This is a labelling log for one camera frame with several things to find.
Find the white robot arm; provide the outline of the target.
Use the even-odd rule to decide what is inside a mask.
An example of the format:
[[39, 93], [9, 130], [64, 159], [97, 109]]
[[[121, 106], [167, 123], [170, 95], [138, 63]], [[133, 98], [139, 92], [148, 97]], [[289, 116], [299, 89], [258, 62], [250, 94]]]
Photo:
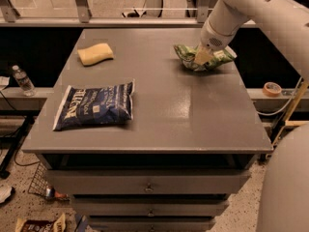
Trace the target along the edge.
[[[195, 62], [207, 63], [253, 20], [304, 79], [309, 79], [309, 11], [293, 0], [218, 0]], [[309, 123], [288, 133], [267, 164], [257, 232], [309, 232]]]

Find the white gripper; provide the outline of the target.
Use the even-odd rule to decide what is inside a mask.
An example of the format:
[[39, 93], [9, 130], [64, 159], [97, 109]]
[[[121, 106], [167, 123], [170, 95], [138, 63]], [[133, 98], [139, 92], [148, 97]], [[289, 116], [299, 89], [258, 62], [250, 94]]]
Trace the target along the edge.
[[235, 24], [227, 19], [208, 18], [201, 29], [200, 44], [194, 63], [204, 65], [213, 58], [213, 51], [224, 49], [235, 36]]

